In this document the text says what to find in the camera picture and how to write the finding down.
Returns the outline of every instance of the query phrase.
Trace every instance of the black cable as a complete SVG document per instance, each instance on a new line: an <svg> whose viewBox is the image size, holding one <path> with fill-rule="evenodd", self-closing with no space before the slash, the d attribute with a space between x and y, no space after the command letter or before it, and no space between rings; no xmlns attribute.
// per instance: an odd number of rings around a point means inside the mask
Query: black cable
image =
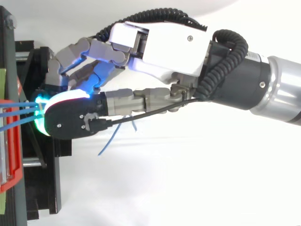
<svg viewBox="0 0 301 226"><path fill-rule="evenodd" d="M212 98L218 86L224 81L226 76L239 66L248 53L246 40L236 32L229 30L219 30L213 34L213 41L217 40L222 44L233 44L229 55L212 68L201 80L194 97L203 100Z"/></svg>
<svg viewBox="0 0 301 226"><path fill-rule="evenodd" d="M132 117L127 117L127 118L124 118L124 119L113 120L113 121L111 121L110 126L120 124L120 123L124 123L124 122L128 122L128 121L137 120L137 119L142 119L142 118L145 118L145 117L149 117L149 116L152 116L154 114L159 114L159 113L168 111L172 108L175 108L175 107L178 107L178 106L181 106L181 105L187 105L187 104L190 104L190 103L202 102L202 101L203 100L198 99L198 98L190 99L190 100L184 100L184 101L181 101L181 102L178 102L178 103L166 106L166 107L159 108L159 109L151 111L151 112L135 115L135 116L132 116Z"/></svg>
<svg viewBox="0 0 301 226"><path fill-rule="evenodd" d="M99 41L106 42L109 40L112 27L116 23L124 23L125 21L131 21L136 23L155 23L169 21L178 24L183 24L189 27L206 31L207 27L200 25L196 20L188 17L186 13L176 8L157 8L152 10L143 11L134 15L128 16L123 20L116 21L115 23L107 26L96 34L96 39Z"/></svg>

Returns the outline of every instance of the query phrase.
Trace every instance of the silver cylinder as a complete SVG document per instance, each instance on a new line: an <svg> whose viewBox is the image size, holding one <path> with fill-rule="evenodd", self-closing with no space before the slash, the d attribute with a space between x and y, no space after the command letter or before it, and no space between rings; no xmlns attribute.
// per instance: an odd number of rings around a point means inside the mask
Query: silver cylinder
<svg viewBox="0 0 301 226"><path fill-rule="evenodd" d="M253 114L290 122L301 112L301 64L270 56L271 78Z"/></svg>
<svg viewBox="0 0 301 226"><path fill-rule="evenodd" d="M16 52L16 61L25 62L29 56L29 52Z"/></svg>
<svg viewBox="0 0 301 226"><path fill-rule="evenodd" d="M38 167L41 163L38 158L23 158L23 167Z"/></svg>

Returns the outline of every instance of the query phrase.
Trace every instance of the glowing blue light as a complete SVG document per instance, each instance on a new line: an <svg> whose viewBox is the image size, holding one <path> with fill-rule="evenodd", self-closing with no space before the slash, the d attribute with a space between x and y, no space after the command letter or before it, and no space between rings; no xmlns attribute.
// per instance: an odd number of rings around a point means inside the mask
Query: glowing blue light
<svg viewBox="0 0 301 226"><path fill-rule="evenodd" d="M44 108L44 112L46 112L48 108L50 108L52 105L54 105L58 102L61 102L64 100L83 98L83 97L90 98L90 95L80 89L70 90L70 91L56 94L47 102L47 104Z"/></svg>
<svg viewBox="0 0 301 226"><path fill-rule="evenodd" d="M41 103L41 104L46 104L47 102L49 101L49 99L47 98L43 98L41 96L38 96L36 99L35 99L35 102L36 103ZM34 115L40 115L40 114L43 114L45 113L45 109L44 110L39 110L39 111L35 111L34 112ZM46 132L45 130L45 118L40 118L40 119L35 119L34 120L34 124L36 125L36 128L43 134L45 134L46 136L49 136L49 134Z"/></svg>

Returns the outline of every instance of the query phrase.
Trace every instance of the black plastic casing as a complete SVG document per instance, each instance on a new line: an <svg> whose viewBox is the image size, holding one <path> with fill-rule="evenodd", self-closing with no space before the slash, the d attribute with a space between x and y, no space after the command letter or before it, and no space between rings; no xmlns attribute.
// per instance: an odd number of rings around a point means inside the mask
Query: black plastic casing
<svg viewBox="0 0 301 226"><path fill-rule="evenodd" d="M100 127L98 121L102 122L101 119L88 120L89 131L82 128L87 125L83 117L88 113L97 113L98 116L108 115L105 93L92 95L90 98L64 100L52 105L45 113L45 130L53 137L66 140L88 137L107 129L105 124L103 128Z"/></svg>
<svg viewBox="0 0 301 226"><path fill-rule="evenodd" d="M207 64L202 75L208 73L216 64L223 60L230 49L212 41ZM262 100L270 80L270 66L262 61L245 58L244 61L226 76L214 94L213 102L249 110Z"/></svg>

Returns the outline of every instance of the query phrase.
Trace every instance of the black cylindrical joint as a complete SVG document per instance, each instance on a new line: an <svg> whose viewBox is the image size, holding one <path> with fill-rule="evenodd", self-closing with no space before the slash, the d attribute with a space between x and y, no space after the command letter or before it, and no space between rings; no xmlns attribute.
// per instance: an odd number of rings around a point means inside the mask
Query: black cylindrical joint
<svg viewBox="0 0 301 226"><path fill-rule="evenodd" d="M211 42L206 70L208 72L223 60L230 48ZM262 100L270 80L270 66L256 53L248 52L242 64L226 76L216 90L213 102L242 110L249 110Z"/></svg>

